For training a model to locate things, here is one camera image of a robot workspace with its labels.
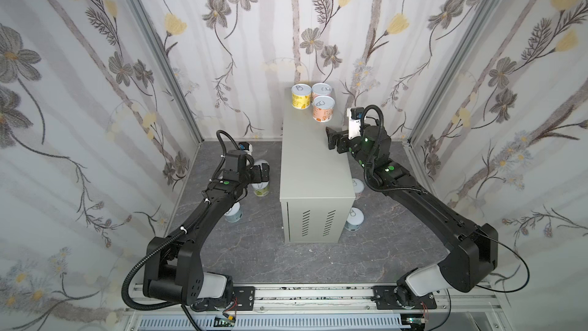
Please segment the brown label can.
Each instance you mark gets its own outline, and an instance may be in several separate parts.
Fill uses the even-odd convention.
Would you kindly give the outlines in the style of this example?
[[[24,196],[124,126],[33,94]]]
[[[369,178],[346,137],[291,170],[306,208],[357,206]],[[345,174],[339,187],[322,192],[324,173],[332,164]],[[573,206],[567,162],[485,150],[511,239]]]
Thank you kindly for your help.
[[[335,100],[330,96],[317,96],[312,102],[312,118],[319,123],[332,119]]]

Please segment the green label can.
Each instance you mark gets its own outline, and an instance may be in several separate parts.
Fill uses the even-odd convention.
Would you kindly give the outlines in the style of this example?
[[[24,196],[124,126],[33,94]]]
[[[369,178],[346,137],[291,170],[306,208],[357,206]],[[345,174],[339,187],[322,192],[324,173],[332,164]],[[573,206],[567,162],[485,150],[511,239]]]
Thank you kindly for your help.
[[[257,162],[255,162],[256,166],[257,165],[260,166],[263,164],[268,164],[268,162],[264,159],[261,159],[261,160],[258,160]],[[269,182],[252,183],[251,187],[254,190],[255,196],[257,196],[257,197],[267,196],[270,191]]]

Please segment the pink label can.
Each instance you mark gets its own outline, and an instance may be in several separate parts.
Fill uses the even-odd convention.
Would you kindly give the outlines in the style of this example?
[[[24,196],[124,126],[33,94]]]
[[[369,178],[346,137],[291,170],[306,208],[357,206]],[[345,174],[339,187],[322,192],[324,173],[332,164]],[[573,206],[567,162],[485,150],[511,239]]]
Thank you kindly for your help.
[[[317,97],[332,95],[332,87],[326,83],[317,83],[312,86],[312,100]]]

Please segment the yellow label can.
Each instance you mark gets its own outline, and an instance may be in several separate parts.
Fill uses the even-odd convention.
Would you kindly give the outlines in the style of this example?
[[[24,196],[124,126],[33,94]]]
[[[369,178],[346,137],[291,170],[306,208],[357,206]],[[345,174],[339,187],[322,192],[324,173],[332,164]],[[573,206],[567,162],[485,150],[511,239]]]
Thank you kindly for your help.
[[[292,106],[297,110],[305,110],[311,104],[312,88],[307,84],[295,84],[291,88]]]

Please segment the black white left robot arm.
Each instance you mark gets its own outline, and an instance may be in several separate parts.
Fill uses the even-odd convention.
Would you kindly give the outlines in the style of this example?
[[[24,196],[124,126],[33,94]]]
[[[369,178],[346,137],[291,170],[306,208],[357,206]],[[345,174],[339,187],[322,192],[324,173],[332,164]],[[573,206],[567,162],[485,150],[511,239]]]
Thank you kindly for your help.
[[[143,295],[171,305],[225,307],[233,302],[228,275],[205,272],[201,250],[209,234],[251,184],[268,182],[270,166],[256,164],[244,151],[226,154],[220,176],[203,191],[203,199],[185,222],[166,238],[148,244]]]

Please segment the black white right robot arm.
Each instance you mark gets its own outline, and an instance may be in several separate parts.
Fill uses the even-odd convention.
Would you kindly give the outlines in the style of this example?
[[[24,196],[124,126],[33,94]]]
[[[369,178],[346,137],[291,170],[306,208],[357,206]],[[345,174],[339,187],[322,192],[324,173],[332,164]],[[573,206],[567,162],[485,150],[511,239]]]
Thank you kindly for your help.
[[[412,308],[436,291],[468,293],[498,266],[498,233],[465,218],[425,190],[410,171],[390,157],[390,139],[378,126],[367,125],[361,136],[326,128],[328,147],[348,153],[361,166],[365,184],[400,203],[423,222],[448,250],[437,264],[414,269],[397,281],[398,306]]]

